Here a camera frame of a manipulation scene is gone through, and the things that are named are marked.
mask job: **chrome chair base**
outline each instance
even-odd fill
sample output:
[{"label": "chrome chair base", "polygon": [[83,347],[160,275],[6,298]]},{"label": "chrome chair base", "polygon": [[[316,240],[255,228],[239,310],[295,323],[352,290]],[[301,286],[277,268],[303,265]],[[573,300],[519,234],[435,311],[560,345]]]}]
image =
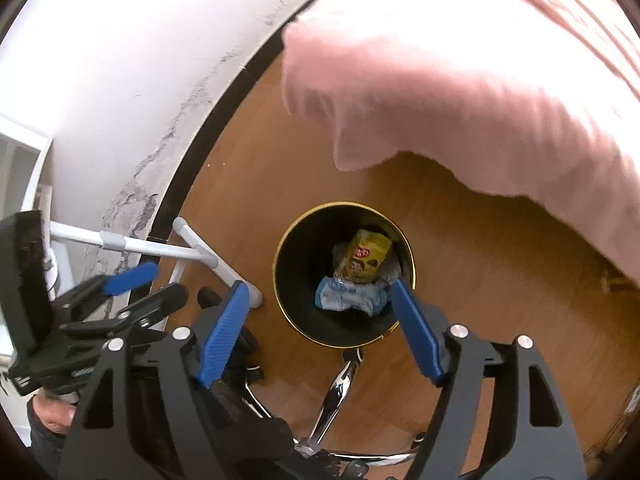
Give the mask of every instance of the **chrome chair base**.
[{"label": "chrome chair base", "polygon": [[[349,394],[351,385],[362,364],[363,354],[360,348],[353,350],[345,350],[342,353],[344,357],[344,366],[336,375],[334,382],[324,396],[324,401],[316,423],[311,430],[311,434],[306,438],[298,438],[294,436],[294,444],[296,451],[304,456],[313,456],[321,450],[320,442],[329,430],[335,417],[338,415],[340,408]],[[257,399],[251,391],[249,384],[244,383],[244,389],[241,393],[244,403],[258,416],[263,418],[272,417],[271,412]],[[368,453],[346,453],[343,451],[327,450],[329,455],[337,458],[341,463],[349,463],[354,460],[361,460],[368,466],[385,466],[401,464],[412,460],[417,453],[418,448],[409,449],[402,453],[391,455],[376,455]]]}]

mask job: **blue plastic wrapper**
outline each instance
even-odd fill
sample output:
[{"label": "blue plastic wrapper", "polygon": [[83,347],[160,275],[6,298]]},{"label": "blue plastic wrapper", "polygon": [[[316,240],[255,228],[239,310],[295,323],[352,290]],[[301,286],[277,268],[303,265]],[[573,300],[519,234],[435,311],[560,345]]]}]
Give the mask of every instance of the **blue plastic wrapper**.
[{"label": "blue plastic wrapper", "polygon": [[356,308],[377,316],[388,300],[386,290],[375,283],[351,283],[325,276],[316,288],[316,307],[341,312]]}]

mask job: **white wall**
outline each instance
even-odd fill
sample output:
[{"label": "white wall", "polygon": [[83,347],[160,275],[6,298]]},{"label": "white wall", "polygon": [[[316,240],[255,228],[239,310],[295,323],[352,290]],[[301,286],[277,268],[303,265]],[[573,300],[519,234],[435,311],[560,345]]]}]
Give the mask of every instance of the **white wall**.
[{"label": "white wall", "polygon": [[[54,136],[52,218],[144,237],[220,95],[306,1],[29,0],[0,44],[0,113]],[[135,263],[69,249],[76,281]]]}]

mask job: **gold rim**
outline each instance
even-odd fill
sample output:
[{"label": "gold rim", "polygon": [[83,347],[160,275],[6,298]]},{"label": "gold rim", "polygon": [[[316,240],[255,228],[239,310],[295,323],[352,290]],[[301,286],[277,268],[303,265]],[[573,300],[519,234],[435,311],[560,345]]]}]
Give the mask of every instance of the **gold rim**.
[{"label": "gold rim", "polygon": [[364,204],[360,204],[358,202],[328,202],[326,204],[321,204],[318,205],[308,211],[306,211],[305,213],[303,213],[302,215],[300,215],[294,222],[293,224],[291,224],[287,230],[285,231],[285,233],[282,235],[282,238],[280,239],[280,242],[278,243],[278,249],[276,250],[276,255],[273,259],[273,265],[271,267],[271,271],[272,271],[272,275],[271,275],[271,279],[273,280],[273,290],[276,293],[276,300],[278,301],[278,305],[280,306],[280,310],[282,311],[282,313],[284,314],[284,317],[287,319],[287,321],[289,321],[289,324],[295,328],[301,335],[303,335],[304,337],[306,337],[307,339],[309,339],[310,341],[313,341],[316,344],[322,345],[322,346],[326,346],[328,348],[335,348],[338,350],[348,350],[351,348],[361,348],[363,346],[366,345],[370,345],[373,342],[378,341],[379,339],[382,339],[383,337],[386,337],[387,335],[391,334],[393,332],[393,330],[396,329],[396,327],[399,325],[399,322],[396,321],[385,333],[379,335],[377,338],[372,339],[371,341],[368,341],[366,343],[363,343],[361,345],[356,345],[356,346],[334,346],[334,345],[328,345],[327,343],[323,343],[321,341],[318,341],[316,339],[313,339],[311,336],[307,335],[306,333],[302,332],[302,330],[300,330],[296,324],[291,320],[291,318],[287,315],[287,312],[284,310],[284,307],[282,306],[282,302],[280,301],[280,295],[278,294],[278,287],[276,286],[276,263],[278,261],[278,256],[280,256],[280,250],[282,249],[282,246],[284,245],[284,240],[287,239],[287,237],[289,236],[289,233],[291,231],[293,231],[293,229],[295,229],[297,227],[298,224],[300,224],[300,222],[302,222],[306,217],[308,217],[309,215],[312,215],[313,213],[320,211],[321,209],[327,209],[329,207],[334,207],[334,206],[338,206],[338,205],[350,205],[350,206],[356,206],[362,209],[366,209],[367,211],[370,211],[372,213],[375,213],[376,215],[379,215],[380,217],[382,217],[383,219],[385,219],[387,222],[389,222],[389,224],[396,230],[396,232],[402,237],[402,240],[404,240],[404,243],[407,246],[407,249],[409,249],[409,258],[411,260],[411,270],[412,270],[412,281],[411,281],[411,288],[415,288],[415,262],[414,262],[414,254],[411,250],[411,245],[409,245],[409,240],[406,239],[406,236],[404,236],[404,233],[402,232],[402,230],[395,224],[395,222],[393,222],[390,218],[388,218],[387,216],[383,215],[380,211],[376,211],[375,209],[373,209],[372,207],[369,207],[368,205],[364,205]]}]

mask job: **yellow snack wrapper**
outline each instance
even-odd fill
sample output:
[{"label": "yellow snack wrapper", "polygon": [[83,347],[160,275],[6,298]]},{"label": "yellow snack wrapper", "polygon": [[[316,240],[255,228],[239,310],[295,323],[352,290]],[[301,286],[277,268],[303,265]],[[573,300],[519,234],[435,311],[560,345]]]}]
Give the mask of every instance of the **yellow snack wrapper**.
[{"label": "yellow snack wrapper", "polygon": [[334,276],[353,283],[371,283],[390,248],[391,240],[385,235],[359,229]]}]

